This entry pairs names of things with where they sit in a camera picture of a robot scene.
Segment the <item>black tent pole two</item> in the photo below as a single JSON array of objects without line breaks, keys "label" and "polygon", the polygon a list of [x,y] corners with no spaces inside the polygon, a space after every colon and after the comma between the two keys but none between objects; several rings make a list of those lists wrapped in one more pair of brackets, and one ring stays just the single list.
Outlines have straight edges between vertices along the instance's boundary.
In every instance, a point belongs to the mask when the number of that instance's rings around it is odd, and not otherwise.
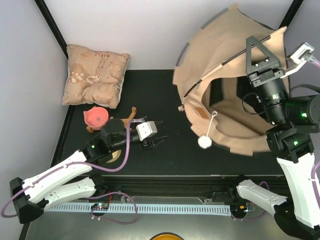
[{"label": "black tent pole two", "polygon": [[[262,38],[259,42],[260,43],[264,43],[265,41],[269,40],[271,38],[270,35],[266,36],[265,38]],[[246,48],[243,49],[242,51],[238,52],[237,54],[235,54],[234,56],[230,57],[229,59],[223,61],[221,63],[222,66],[226,65],[227,63],[229,63],[230,61],[234,60],[235,58],[237,58],[238,56],[242,55],[243,53],[245,53],[247,50]],[[201,77],[197,82],[195,82],[193,84],[193,86],[185,93],[185,95],[183,96],[184,98],[188,96],[188,94],[197,86],[199,85],[201,82],[203,81],[203,78]]]}]

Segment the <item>beige pet tent fabric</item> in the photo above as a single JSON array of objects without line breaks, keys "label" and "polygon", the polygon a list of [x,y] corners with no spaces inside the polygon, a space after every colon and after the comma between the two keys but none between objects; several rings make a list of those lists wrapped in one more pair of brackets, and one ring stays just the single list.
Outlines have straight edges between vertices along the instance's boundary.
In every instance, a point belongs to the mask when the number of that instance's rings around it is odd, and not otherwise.
[{"label": "beige pet tent fabric", "polygon": [[[179,110],[198,136],[207,133],[211,114],[217,111],[208,136],[233,154],[251,156],[268,152],[265,132],[272,126],[262,116],[263,108],[253,95],[246,75],[246,53],[222,66],[221,63],[246,48],[254,36],[286,67],[284,33],[242,13],[233,4],[204,23],[184,46],[173,73],[172,83],[181,100]],[[188,95],[186,92],[202,78]]]}]

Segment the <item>beige patterned pillow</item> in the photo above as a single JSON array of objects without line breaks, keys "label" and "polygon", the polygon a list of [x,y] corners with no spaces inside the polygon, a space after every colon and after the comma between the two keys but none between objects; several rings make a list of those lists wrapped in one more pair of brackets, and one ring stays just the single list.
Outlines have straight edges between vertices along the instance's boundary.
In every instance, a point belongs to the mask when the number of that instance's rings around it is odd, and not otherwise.
[{"label": "beige patterned pillow", "polygon": [[69,44],[66,50],[68,78],[62,104],[97,104],[116,109],[131,55],[94,51],[75,44]]}]

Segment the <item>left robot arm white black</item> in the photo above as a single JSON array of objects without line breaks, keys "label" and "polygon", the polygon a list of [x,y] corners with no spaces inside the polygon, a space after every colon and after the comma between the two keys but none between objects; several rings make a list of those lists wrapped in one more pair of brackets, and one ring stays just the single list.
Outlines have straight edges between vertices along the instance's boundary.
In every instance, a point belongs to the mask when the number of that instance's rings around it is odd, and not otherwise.
[{"label": "left robot arm white black", "polygon": [[72,179],[100,170],[115,173],[127,164],[130,147],[141,145],[152,149],[152,136],[162,121],[146,117],[131,119],[127,124],[119,118],[106,122],[99,133],[71,156],[48,170],[27,178],[16,177],[9,183],[11,199],[20,224],[38,219],[47,210],[77,199],[101,200],[108,192],[98,174],[72,182]]}]

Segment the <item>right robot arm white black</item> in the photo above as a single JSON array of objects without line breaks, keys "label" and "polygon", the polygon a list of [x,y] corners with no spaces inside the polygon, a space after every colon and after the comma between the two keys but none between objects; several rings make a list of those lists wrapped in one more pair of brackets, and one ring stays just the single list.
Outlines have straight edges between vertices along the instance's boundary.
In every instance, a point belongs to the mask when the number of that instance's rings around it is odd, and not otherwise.
[{"label": "right robot arm white black", "polygon": [[227,189],[234,202],[249,200],[274,217],[279,228],[291,237],[317,240],[320,237],[320,183],[311,134],[320,131],[320,89],[305,84],[314,95],[293,97],[283,78],[304,64],[318,66],[314,48],[306,42],[295,48],[283,69],[280,59],[254,36],[246,39],[246,75],[259,97],[272,128],[266,131],[270,151],[285,175],[290,197],[275,194],[246,179]]}]

